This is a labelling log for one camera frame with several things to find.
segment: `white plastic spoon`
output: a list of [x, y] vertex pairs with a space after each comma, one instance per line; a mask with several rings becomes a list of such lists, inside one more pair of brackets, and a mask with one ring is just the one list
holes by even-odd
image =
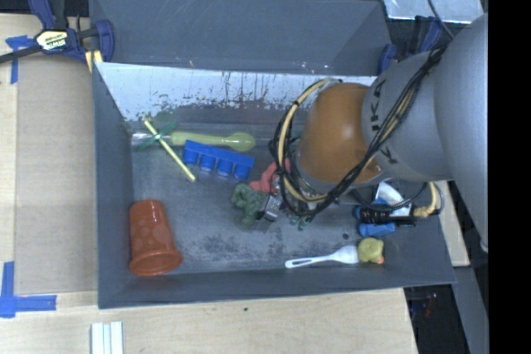
[[285, 266], [287, 269], [293, 269], [320, 261], [338, 261], [345, 264], [356, 264], [358, 262], [358, 249], [354, 245], [345, 245], [333, 254], [323, 255], [322, 257], [288, 259], [285, 262]]

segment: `green toy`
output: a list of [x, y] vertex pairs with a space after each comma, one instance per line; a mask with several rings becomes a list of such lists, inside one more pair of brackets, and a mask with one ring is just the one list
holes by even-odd
[[268, 197], [266, 193], [255, 191], [245, 183], [238, 183], [232, 193], [231, 203], [243, 210], [244, 214], [235, 219], [236, 224], [246, 229], [252, 227], [263, 211]]

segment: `orange object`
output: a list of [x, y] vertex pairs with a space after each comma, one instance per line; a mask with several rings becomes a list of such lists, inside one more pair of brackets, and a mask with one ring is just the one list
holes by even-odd
[[[290, 170], [290, 160], [286, 159], [285, 161], [286, 169]], [[270, 166], [261, 174], [261, 179], [249, 183], [251, 189], [255, 191], [260, 191], [264, 193], [273, 193], [275, 188], [272, 185], [273, 174], [276, 171], [276, 163], [272, 162]]]
[[130, 270], [155, 276], [177, 268], [183, 256], [175, 249], [164, 205], [154, 199], [135, 202], [129, 209]]

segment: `blue object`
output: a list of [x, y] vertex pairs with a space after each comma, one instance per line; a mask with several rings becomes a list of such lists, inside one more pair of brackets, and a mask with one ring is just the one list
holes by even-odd
[[395, 231], [394, 223], [386, 223], [384, 225], [373, 225], [367, 223], [360, 223], [358, 226], [358, 232], [364, 238], [369, 236], [379, 238]]
[[16, 313], [26, 311], [56, 311], [57, 295], [32, 295], [18, 297], [13, 294], [15, 262], [3, 265], [2, 294], [0, 295], [0, 318], [14, 318]]
[[441, 22], [435, 17], [415, 17], [411, 42], [401, 46], [401, 48], [393, 44], [385, 45], [378, 60], [376, 75], [382, 74], [394, 62], [403, 61], [411, 55], [430, 51], [441, 38], [441, 33]]
[[[75, 59], [83, 64], [86, 63], [86, 48], [80, 43], [79, 33], [68, 28], [68, 21], [64, 17], [65, 0], [27, 0], [32, 14], [39, 18], [44, 32], [60, 30], [67, 34], [66, 44], [57, 49], [41, 49], [47, 55], [63, 55]], [[108, 20], [100, 20], [95, 24], [100, 38], [100, 52], [104, 61], [110, 61], [114, 52], [114, 33]]]
[[[18, 51], [22, 47], [32, 47], [37, 43], [30, 37], [24, 36], [15, 36], [8, 37], [6, 43], [13, 51]], [[14, 59], [11, 63], [11, 84], [14, 85], [18, 81], [18, 60]]]
[[386, 44], [383, 52], [378, 60], [378, 70], [376, 75], [382, 74], [387, 68], [391, 66], [391, 62], [395, 60], [397, 54], [397, 47], [391, 44]]
[[222, 176], [233, 174], [238, 180], [247, 179], [255, 165], [253, 157], [187, 140], [184, 144], [183, 162], [186, 165], [196, 165], [197, 160], [204, 171], [211, 172], [216, 168]]
[[[388, 205], [388, 203], [382, 198], [376, 198], [373, 201], [373, 205]], [[356, 219], [358, 220], [360, 220], [359, 214], [360, 214], [361, 209], [362, 209], [361, 206], [355, 206], [353, 209], [353, 216], [356, 217]], [[364, 238], [367, 238], [369, 236], [379, 238], [385, 235], [389, 235], [390, 233], [393, 233], [396, 229], [397, 228], [392, 221], [389, 223], [381, 224], [381, 225], [374, 225], [371, 223], [359, 223], [358, 224], [358, 233]]]

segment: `orange cup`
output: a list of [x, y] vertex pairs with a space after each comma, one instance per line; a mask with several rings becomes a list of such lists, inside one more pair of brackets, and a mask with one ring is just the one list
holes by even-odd
[[129, 209], [130, 270], [155, 276], [177, 268], [183, 256], [175, 249], [164, 205], [154, 199], [135, 202]]

